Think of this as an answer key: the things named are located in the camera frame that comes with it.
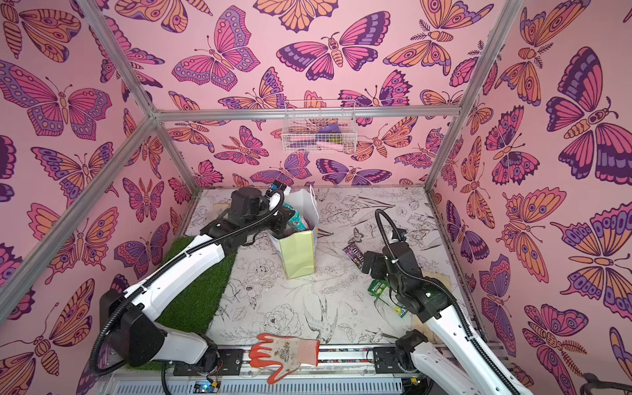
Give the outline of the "brown M&M's candy packet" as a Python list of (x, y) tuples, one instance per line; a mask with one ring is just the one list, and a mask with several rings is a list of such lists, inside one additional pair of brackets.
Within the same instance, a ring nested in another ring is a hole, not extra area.
[(347, 255), (348, 258), (354, 263), (358, 269), (362, 270), (364, 265), (365, 257), (362, 251), (359, 249), (355, 242), (351, 242), (347, 245), (343, 251)]

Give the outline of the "green snack packet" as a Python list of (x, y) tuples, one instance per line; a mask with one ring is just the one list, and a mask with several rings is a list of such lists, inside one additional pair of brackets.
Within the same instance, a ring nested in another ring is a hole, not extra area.
[(386, 316), (386, 311), (390, 309), (396, 316), (403, 318), (408, 311), (393, 299), (391, 289), (386, 281), (373, 280), (370, 283), (368, 293), (374, 299), (374, 306), (380, 314)]

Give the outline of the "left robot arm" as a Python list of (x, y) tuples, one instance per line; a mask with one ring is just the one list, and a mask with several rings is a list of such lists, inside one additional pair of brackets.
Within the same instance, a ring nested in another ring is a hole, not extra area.
[(204, 334), (158, 324), (164, 310), (193, 282), (263, 231), (281, 236), (294, 211), (285, 202), (291, 188), (280, 181), (267, 191), (242, 187), (230, 207), (202, 228), (177, 256), (146, 279), (100, 298), (100, 332), (88, 361), (90, 372), (108, 375), (125, 365), (151, 361), (191, 365), (210, 373), (219, 364), (217, 344)]

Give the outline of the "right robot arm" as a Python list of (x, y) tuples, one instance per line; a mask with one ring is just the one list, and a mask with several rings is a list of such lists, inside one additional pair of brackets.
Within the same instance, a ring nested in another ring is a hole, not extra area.
[(418, 317), (456, 359), (452, 362), (418, 330), (396, 340), (398, 361), (417, 370), (447, 394), (530, 394), (472, 327), (456, 297), (439, 280), (425, 276), (405, 232), (382, 209), (375, 220), (384, 247), (367, 252), (361, 271), (387, 281), (399, 304)]

